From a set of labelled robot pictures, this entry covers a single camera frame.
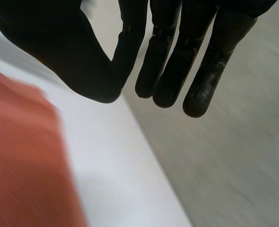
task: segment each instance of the fingertip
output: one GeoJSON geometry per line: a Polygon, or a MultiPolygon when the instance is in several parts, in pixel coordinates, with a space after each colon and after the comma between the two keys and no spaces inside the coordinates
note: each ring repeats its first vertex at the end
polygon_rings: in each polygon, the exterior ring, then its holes
{"type": "Polygon", "coordinates": [[[136,83],[135,85],[135,92],[140,98],[151,98],[153,92],[150,89],[136,83]]]}
{"type": "Polygon", "coordinates": [[[209,103],[203,100],[197,100],[194,96],[187,96],[182,104],[184,113],[193,118],[203,116],[209,107],[209,103]]]}

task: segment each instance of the orange fabric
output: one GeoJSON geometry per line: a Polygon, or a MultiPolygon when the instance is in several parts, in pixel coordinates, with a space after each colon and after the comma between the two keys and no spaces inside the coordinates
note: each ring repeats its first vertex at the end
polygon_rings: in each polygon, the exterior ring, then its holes
{"type": "Polygon", "coordinates": [[[85,227],[53,106],[0,73],[0,227],[85,227]]]}

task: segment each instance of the gloved hand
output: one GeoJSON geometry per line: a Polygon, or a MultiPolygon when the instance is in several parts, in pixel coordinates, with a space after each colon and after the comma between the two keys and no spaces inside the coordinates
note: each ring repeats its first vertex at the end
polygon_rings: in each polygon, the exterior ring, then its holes
{"type": "Polygon", "coordinates": [[[0,0],[0,31],[87,98],[110,103],[122,84],[81,0],[0,0]]]}
{"type": "MultiPolygon", "coordinates": [[[[118,0],[123,31],[113,63],[124,84],[144,37],[147,0],[118,0]]],[[[184,99],[183,110],[191,117],[206,111],[237,44],[276,0],[150,0],[153,35],[140,70],[135,91],[163,108],[172,106],[215,17],[212,36],[184,99]],[[181,8],[179,37],[165,66],[181,8]]]]}

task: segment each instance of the white surface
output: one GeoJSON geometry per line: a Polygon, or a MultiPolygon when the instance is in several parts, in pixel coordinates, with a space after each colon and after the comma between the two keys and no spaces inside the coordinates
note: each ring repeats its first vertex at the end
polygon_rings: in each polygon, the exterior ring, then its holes
{"type": "MultiPolygon", "coordinates": [[[[107,34],[107,53],[115,36],[107,34]]],[[[0,72],[40,87],[58,108],[91,227],[190,227],[123,97],[105,105],[52,83],[53,73],[1,35],[0,72]]]]}

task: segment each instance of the black glove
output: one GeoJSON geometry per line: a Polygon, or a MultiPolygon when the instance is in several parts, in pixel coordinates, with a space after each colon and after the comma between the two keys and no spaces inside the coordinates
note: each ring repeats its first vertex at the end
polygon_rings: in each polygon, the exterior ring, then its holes
{"type": "MultiPolygon", "coordinates": [[[[119,35],[113,63],[125,83],[130,74],[146,23],[147,0],[118,0],[123,31],[119,35]]],[[[191,117],[202,116],[236,45],[249,32],[257,17],[276,0],[150,0],[153,35],[135,90],[163,108],[172,106],[215,17],[209,46],[183,103],[191,117]],[[180,34],[165,66],[181,8],[180,34]]]]}
{"type": "Polygon", "coordinates": [[[80,6],[81,0],[0,0],[0,31],[78,94],[110,103],[122,84],[80,6]]]}

